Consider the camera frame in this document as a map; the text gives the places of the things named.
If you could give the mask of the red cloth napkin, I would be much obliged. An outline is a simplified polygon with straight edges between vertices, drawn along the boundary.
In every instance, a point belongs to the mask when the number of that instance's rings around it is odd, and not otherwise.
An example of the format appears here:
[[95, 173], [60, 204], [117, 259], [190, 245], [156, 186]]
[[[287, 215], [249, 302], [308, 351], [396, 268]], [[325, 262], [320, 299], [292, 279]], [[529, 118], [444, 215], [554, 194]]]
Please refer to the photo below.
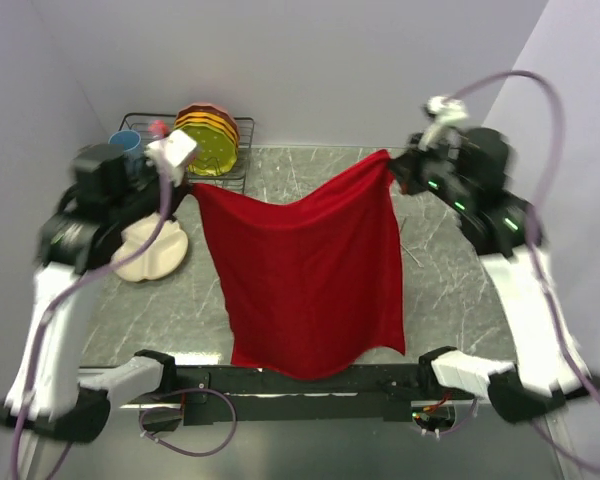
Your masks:
[[389, 160], [379, 150], [286, 205], [195, 186], [234, 365], [315, 380], [373, 348], [405, 352]]

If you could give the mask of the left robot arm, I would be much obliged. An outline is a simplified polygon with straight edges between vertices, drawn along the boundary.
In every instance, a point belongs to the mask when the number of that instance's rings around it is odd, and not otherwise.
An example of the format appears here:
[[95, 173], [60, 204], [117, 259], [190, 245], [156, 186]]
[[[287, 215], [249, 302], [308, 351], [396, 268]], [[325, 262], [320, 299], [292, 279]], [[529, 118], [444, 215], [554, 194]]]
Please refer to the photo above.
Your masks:
[[14, 383], [0, 400], [0, 427], [87, 444], [113, 409], [143, 395], [165, 402], [177, 393], [174, 358], [151, 350], [90, 380], [78, 374], [103, 278], [157, 239], [186, 194], [194, 150], [172, 140], [150, 143], [137, 180], [119, 145], [94, 145], [72, 160], [74, 182], [40, 230], [30, 330]]

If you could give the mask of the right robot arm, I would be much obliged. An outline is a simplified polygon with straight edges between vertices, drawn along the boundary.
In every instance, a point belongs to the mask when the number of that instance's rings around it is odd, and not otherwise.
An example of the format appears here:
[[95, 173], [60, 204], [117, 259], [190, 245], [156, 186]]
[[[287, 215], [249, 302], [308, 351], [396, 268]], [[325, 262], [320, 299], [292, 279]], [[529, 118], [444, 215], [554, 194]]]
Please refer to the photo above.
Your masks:
[[432, 399], [449, 389], [486, 398], [508, 423], [528, 422], [600, 393], [600, 374], [582, 360], [549, 278], [541, 227], [528, 227], [532, 205], [507, 190], [511, 148], [493, 129], [460, 132], [456, 143], [413, 134], [389, 168], [407, 195], [429, 192], [458, 216], [500, 300], [516, 358], [498, 361], [440, 347], [418, 359], [417, 385]]

